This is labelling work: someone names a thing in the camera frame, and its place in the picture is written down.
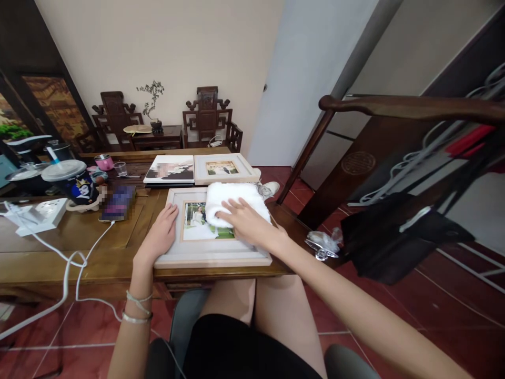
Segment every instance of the hand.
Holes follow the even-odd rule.
[[[233,225],[234,234],[240,240],[272,252],[274,246],[287,237],[286,231],[270,225],[243,198],[239,198],[239,202],[230,199],[228,204],[223,201],[222,206],[231,214],[217,212],[216,216]]]
[[[135,263],[153,268],[154,261],[170,249],[175,241],[174,221],[178,214],[177,205],[170,203],[159,213],[135,255]]]

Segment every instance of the silver bracelet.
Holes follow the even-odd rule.
[[[128,300],[133,301],[135,304],[137,304],[137,307],[140,308],[141,310],[143,310],[146,313],[146,315],[149,315],[150,311],[145,309],[141,303],[144,301],[148,301],[150,298],[152,298],[152,296],[153,296],[153,294],[151,294],[149,297],[146,297],[145,299],[137,299],[137,298],[133,297],[133,295],[130,293],[129,290],[126,290],[126,298]]]
[[[128,316],[125,311],[123,311],[123,320],[132,324],[147,324],[153,318],[153,313],[148,318],[133,318]]]

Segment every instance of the wedding photo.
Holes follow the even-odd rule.
[[[144,178],[144,183],[162,183],[164,181],[190,183],[194,180],[194,163],[191,155],[158,155],[151,164]]]
[[[185,203],[183,241],[234,240],[233,229],[209,225],[205,203]]]
[[[238,170],[232,161],[207,162],[206,167],[209,175],[238,174]]]

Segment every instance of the white towel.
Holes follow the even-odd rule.
[[[229,199],[239,202],[239,197],[243,198],[258,214],[270,223],[270,214],[258,193],[258,187],[252,183],[212,183],[207,190],[207,202],[205,203],[205,214],[207,222],[217,227],[232,227],[226,221],[217,218],[217,212],[230,213],[221,205],[221,202],[228,202]]]

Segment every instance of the bonsai plant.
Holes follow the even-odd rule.
[[[2,140],[16,140],[33,136],[33,133],[17,125],[0,125]]]
[[[144,87],[137,87],[137,91],[150,93],[151,103],[144,104],[144,110],[142,114],[149,117],[151,120],[151,128],[153,133],[163,133],[163,128],[161,127],[161,121],[157,118],[151,118],[150,114],[154,109],[156,109],[156,100],[163,95],[165,88],[162,86],[161,82],[153,80],[153,84],[146,84]]]

